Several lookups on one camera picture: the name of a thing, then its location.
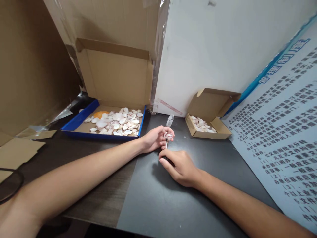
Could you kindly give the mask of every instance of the orange seashell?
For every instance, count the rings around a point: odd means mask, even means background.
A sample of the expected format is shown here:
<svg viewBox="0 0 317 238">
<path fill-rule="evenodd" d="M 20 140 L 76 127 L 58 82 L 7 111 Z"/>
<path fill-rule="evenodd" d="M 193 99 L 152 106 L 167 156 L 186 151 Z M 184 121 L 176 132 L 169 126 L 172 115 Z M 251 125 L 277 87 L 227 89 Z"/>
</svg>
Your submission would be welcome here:
<svg viewBox="0 0 317 238">
<path fill-rule="evenodd" d="M 104 113 L 109 113 L 109 112 L 107 112 L 107 111 L 100 111 L 100 112 L 96 112 L 94 115 L 93 115 L 93 117 L 98 117 L 99 119 L 101 119 L 102 118 L 102 115 L 104 114 Z"/>
</svg>

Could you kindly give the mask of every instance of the small glass bottle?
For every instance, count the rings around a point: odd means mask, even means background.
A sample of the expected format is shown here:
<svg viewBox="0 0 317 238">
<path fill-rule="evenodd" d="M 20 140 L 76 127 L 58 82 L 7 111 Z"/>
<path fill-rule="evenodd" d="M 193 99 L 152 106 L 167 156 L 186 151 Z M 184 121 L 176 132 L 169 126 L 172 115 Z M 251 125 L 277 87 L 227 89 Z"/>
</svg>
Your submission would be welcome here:
<svg viewBox="0 0 317 238">
<path fill-rule="evenodd" d="M 168 117 L 168 120 L 166 122 L 166 126 L 170 127 L 173 123 L 173 120 L 174 120 L 174 114 L 171 114 L 169 117 Z"/>
</svg>

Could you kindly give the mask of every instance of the hand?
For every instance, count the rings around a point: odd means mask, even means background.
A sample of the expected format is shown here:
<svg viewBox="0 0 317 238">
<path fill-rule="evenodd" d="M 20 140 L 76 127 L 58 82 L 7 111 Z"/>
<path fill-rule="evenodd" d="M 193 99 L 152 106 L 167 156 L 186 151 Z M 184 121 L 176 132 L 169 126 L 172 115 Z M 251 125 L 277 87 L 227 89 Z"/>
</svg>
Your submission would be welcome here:
<svg viewBox="0 0 317 238">
<path fill-rule="evenodd" d="M 164 126 L 153 128 L 144 136 L 142 136 L 140 138 L 143 141 L 143 145 L 144 145 L 144 149 L 142 153 L 149 153 L 160 147 L 164 150 L 166 147 L 164 134 L 168 131 L 173 134 L 173 137 L 175 136 L 175 133 L 171 128 L 164 127 Z"/>
<path fill-rule="evenodd" d="M 175 167 L 164 159 L 163 156 L 169 158 L 175 164 Z M 201 170 L 194 165 L 187 152 L 175 152 L 165 149 L 159 154 L 159 161 L 179 184 L 185 187 L 196 187 L 198 185 L 201 178 Z"/>
</svg>

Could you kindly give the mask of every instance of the white panel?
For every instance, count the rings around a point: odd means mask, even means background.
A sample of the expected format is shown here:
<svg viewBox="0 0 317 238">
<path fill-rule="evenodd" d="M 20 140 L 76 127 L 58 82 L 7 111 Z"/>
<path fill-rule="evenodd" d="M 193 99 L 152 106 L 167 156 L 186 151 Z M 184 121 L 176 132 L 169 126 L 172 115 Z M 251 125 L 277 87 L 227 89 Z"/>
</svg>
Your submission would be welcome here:
<svg viewBox="0 0 317 238">
<path fill-rule="evenodd" d="M 171 1 L 156 99 L 182 116 L 201 88 L 242 93 L 317 10 L 316 0 L 212 2 Z"/>
</svg>

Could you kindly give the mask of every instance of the black tabletop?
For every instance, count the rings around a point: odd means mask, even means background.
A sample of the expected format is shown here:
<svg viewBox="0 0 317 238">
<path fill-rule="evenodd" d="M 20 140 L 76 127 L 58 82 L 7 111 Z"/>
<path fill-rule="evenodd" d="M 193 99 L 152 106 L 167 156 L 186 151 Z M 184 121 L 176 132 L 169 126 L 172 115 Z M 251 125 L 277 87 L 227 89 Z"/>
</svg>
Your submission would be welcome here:
<svg viewBox="0 0 317 238">
<path fill-rule="evenodd" d="M 93 99 L 84 97 L 59 129 Z M 168 116 L 144 116 L 142 135 Z M 231 142 L 192 138 L 184 118 L 172 124 L 171 150 L 186 150 L 196 166 L 279 210 Z M 71 139 L 62 131 L 19 170 L 26 183 L 63 164 L 123 142 Z M 243 231 L 205 196 L 177 184 L 158 161 L 159 151 L 140 155 L 85 195 L 62 215 L 153 237 L 244 237 Z M 2 183 L 0 190 L 8 183 Z"/>
</svg>

